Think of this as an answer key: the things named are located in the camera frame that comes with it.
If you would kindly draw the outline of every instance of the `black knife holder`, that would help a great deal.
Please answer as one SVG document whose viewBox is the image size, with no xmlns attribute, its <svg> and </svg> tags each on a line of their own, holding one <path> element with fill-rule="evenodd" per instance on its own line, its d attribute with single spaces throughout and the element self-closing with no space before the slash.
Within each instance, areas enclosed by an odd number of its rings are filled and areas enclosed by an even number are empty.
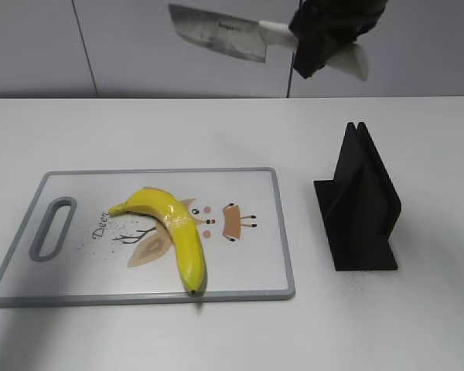
<svg viewBox="0 0 464 371">
<path fill-rule="evenodd" d="M 366 125 L 347 124 L 333 180 L 314 181 L 336 271 L 394 271 L 401 201 Z"/>
</svg>

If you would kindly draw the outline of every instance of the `cartoon deer illustration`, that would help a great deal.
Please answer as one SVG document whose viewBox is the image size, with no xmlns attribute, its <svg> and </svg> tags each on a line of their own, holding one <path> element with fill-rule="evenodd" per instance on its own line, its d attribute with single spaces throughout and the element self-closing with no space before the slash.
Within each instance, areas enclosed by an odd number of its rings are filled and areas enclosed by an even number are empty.
<svg viewBox="0 0 464 371">
<path fill-rule="evenodd" d="M 192 207 L 193 202 L 196 199 L 184 199 L 181 203 L 187 208 L 189 214 L 193 218 L 194 223 L 196 226 L 207 225 L 212 226 L 216 223 L 215 219 L 199 219 L 198 215 L 203 212 L 204 214 L 211 213 L 211 208 L 209 206 L 205 206 L 203 210 L 199 210 L 196 207 Z M 251 227 L 255 228 L 257 224 L 243 224 L 242 220 L 245 219 L 256 219 L 255 215 L 250 216 L 241 216 L 241 211 L 239 210 L 239 206 L 233 203 L 229 203 L 223 209 L 223 217 L 224 217 L 224 226 L 223 226 L 223 233 L 222 235 L 229 241 L 234 242 L 235 240 L 239 240 L 241 238 L 241 227 Z M 140 233 L 137 236 L 125 236 L 119 235 L 119 237 L 114 238 L 113 240 L 120 240 L 122 243 L 130 244 L 130 243 L 137 243 L 140 244 L 134 250 L 129 262 L 127 264 L 128 267 L 138 267 L 143 264 L 150 263 L 156 259 L 159 259 L 172 246 L 172 238 L 169 235 L 167 229 L 161 224 L 158 220 L 156 220 L 156 224 L 154 227 L 148 230 L 136 230 L 136 232 Z M 146 235 L 150 232 L 154 232 L 150 237 L 143 240 Z M 210 238 L 211 232 L 209 230 L 203 231 L 204 238 Z"/>
</svg>

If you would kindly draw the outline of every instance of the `banana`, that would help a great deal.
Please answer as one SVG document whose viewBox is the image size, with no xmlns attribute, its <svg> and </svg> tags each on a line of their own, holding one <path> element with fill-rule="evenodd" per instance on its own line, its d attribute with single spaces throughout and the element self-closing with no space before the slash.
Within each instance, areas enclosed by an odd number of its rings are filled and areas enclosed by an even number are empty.
<svg viewBox="0 0 464 371">
<path fill-rule="evenodd" d="M 154 216 L 163 223 L 176 247 L 177 266 L 184 287 L 194 295 L 203 283 L 206 266 L 200 235 L 186 207 L 166 191 L 144 188 L 125 203 L 108 210 L 110 216 L 126 212 Z"/>
</svg>

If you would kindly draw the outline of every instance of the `kitchen knife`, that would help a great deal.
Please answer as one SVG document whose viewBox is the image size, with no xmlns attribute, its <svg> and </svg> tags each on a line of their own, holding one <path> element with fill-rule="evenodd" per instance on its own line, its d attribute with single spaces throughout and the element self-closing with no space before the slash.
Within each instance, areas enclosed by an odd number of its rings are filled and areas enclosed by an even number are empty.
<svg viewBox="0 0 464 371">
<path fill-rule="evenodd" d="M 296 50 L 298 40 L 288 25 L 251 21 L 230 15 L 169 4 L 179 36 L 189 43 L 243 60 L 265 63 L 269 45 Z M 364 49 L 349 44 L 326 61 L 326 65 L 366 81 L 369 68 Z"/>
</svg>

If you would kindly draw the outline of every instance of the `white wall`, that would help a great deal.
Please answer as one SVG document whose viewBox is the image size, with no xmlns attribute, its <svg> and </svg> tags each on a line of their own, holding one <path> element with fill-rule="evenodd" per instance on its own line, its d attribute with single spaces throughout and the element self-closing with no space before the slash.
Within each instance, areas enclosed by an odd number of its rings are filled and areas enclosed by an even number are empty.
<svg viewBox="0 0 464 371">
<path fill-rule="evenodd" d="M 0 0 L 0 97 L 93 97 L 70 0 Z"/>
<path fill-rule="evenodd" d="M 289 22 L 298 0 L 176 0 L 247 19 Z M 256 63 L 194 46 L 168 0 L 75 0 L 101 97 L 285 97 L 291 52 Z"/>
</svg>

